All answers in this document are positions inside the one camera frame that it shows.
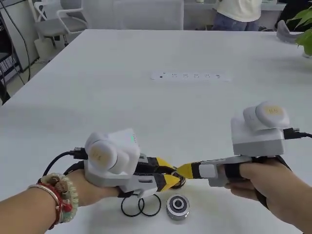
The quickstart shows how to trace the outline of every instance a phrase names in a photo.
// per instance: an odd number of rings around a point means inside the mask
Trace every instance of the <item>white table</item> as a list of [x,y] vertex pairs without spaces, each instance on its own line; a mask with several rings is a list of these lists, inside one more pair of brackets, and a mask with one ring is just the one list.
[[[0,108],[0,199],[35,183],[56,155],[84,146],[92,131],[133,127],[142,152],[176,166],[232,156],[231,117],[264,100],[312,132],[312,60],[301,54],[271,33],[87,30]],[[160,83],[149,79],[152,71],[224,71],[233,81]],[[287,148],[285,160],[311,184],[311,140]],[[51,171],[74,162],[64,158]],[[125,217],[121,199],[110,198],[49,233],[300,233],[259,203],[207,183],[188,181],[179,191],[191,203],[184,223],[167,217],[174,193],[167,192],[153,218]]]

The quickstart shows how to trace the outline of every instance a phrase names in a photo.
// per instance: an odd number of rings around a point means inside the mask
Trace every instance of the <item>o-ring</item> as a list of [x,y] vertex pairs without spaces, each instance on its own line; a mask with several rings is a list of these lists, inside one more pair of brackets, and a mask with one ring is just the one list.
[[139,206],[140,212],[137,213],[137,214],[127,214],[127,213],[125,213],[125,211],[124,211],[124,209],[123,209],[123,202],[124,202],[127,198],[128,198],[128,197],[125,197],[125,198],[122,200],[121,205],[120,205],[121,211],[122,211],[122,213],[123,213],[125,216],[128,216],[128,217],[137,217],[139,214],[143,213],[143,212],[141,211],[141,209],[140,209],[140,206]]
[[[161,209],[161,200],[160,200],[160,198],[159,198],[159,196],[157,196],[156,194],[153,194],[155,197],[157,197],[157,199],[158,199],[158,201],[159,201],[159,208],[158,208],[158,210],[156,211],[156,213],[154,213],[154,214],[147,214],[147,213],[144,213],[143,212],[143,210],[144,210],[144,199],[143,198],[141,198],[141,199],[139,199],[139,201],[138,201],[138,209],[140,210],[140,212],[143,214],[143,215],[145,215],[145,216],[147,216],[147,217],[153,217],[153,216],[155,216],[155,215],[157,215],[158,213],[159,213],[159,211],[160,211],[160,209]],[[140,207],[140,204],[141,204],[141,200],[143,201],[143,207],[141,208]]]

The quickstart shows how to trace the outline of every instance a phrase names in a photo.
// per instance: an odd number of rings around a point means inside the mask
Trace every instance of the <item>white device housing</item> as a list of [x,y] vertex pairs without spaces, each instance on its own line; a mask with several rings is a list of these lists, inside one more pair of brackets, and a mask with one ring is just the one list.
[[92,133],[86,141],[85,177],[98,187],[125,185],[133,176],[140,148],[132,129]]
[[231,120],[235,155],[274,156],[284,154],[283,129],[290,125],[284,108],[271,102],[246,108]]

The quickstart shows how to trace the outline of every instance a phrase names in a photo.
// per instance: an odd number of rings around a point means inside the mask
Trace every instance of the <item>hand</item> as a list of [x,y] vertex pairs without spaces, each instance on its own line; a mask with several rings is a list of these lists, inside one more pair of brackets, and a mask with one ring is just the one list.
[[76,187],[79,206],[89,206],[103,198],[118,196],[119,191],[116,187],[99,188],[90,184],[84,177],[84,170],[73,171],[67,177]]
[[311,207],[307,204],[312,202],[312,190],[284,165],[275,160],[266,164],[244,163],[240,165],[240,174],[249,181],[225,186],[234,195],[258,201],[256,188],[267,198],[268,207],[277,218],[301,230],[311,222]]

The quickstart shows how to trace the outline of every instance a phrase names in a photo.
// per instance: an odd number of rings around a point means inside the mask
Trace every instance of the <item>electrical outlet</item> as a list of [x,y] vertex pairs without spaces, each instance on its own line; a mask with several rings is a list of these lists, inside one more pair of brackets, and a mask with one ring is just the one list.
[[151,79],[166,81],[231,81],[223,74],[197,72],[153,72]]

